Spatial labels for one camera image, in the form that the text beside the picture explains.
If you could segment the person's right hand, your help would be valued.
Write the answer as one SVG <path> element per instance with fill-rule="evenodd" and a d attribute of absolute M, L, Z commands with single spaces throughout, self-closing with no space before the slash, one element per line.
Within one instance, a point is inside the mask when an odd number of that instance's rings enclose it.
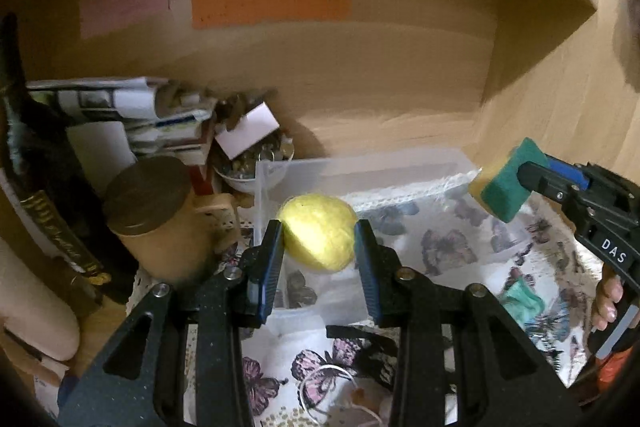
<path fill-rule="evenodd" d="M 623 292 L 620 277 L 608 265 L 603 265 L 602 277 L 591 307 L 591 325 L 597 331 L 605 331 L 616 320 L 616 305 L 622 299 Z"/>

